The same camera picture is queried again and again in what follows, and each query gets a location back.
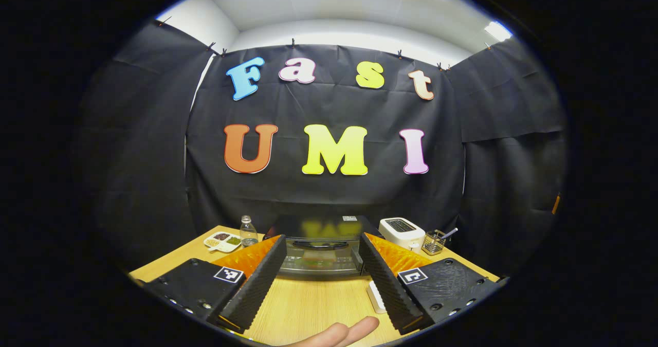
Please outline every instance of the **glass bottle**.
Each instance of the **glass bottle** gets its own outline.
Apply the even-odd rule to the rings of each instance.
[[[256,228],[251,223],[251,217],[242,216],[242,225],[240,225],[240,239],[242,246],[249,247],[251,244],[258,243],[258,234]]]

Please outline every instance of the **orange soft gripper pad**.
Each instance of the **orange soft gripper pad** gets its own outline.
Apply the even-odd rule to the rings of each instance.
[[[280,235],[273,236],[270,239],[263,240],[247,248],[242,248],[236,253],[231,253],[219,260],[212,261],[212,264],[244,271],[245,279],[249,279],[279,237]]]
[[[381,258],[386,262],[388,268],[397,276],[398,272],[415,269],[416,267],[421,267],[429,265],[432,261],[424,258],[418,253],[413,253],[408,249],[404,249],[397,244],[393,244],[386,239],[381,239],[375,235],[370,235],[367,232],[365,233],[368,239],[370,239],[372,246],[379,252]]]

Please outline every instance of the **white ceiling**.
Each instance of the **white ceiling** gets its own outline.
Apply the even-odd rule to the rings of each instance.
[[[351,19],[427,33],[477,52],[497,42],[491,21],[466,0],[213,0],[240,31],[282,22]]]

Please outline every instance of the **black curtain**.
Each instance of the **black curtain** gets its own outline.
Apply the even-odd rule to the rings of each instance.
[[[258,90],[234,101],[226,71],[262,57]],[[286,82],[278,77],[287,59],[315,61],[315,81]],[[380,63],[385,84],[357,85],[357,64]],[[430,77],[434,99],[421,99],[409,73]],[[256,157],[259,124],[274,124],[270,164],[255,174],[235,173],[224,162],[224,127],[246,124],[243,156]],[[367,129],[365,176],[336,171],[303,174],[308,158],[304,127],[324,124],[336,141],[348,126]],[[398,134],[421,129],[426,174],[405,174],[406,148]],[[425,229],[454,225],[463,188],[464,152],[453,90],[446,73],[431,64],[399,59],[377,50],[335,45],[260,47],[215,57],[199,88],[188,126],[190,205],[198,230],[215,225],[239,227],[249,214],[266,232],[279,214],[364,214],[378,226],[381,218],[404,216]]]
[[[196,237],[184,180],[191,101],[211,52],[152,22],[93,77],[72,149],[81,199],[128,270]]]
[[[466,155],[452,248],[493,273],[511,275],[553,225],[566,171],[559,93],[515,38],[473,54],[448,78]]]

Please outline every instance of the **white toaster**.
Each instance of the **white toaster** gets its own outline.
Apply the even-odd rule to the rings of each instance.
[[[425,230],[402,217],[383,218],[379,221],[379,232],[389,242],[407,248],[415,253],[421,252],[425,239]]]

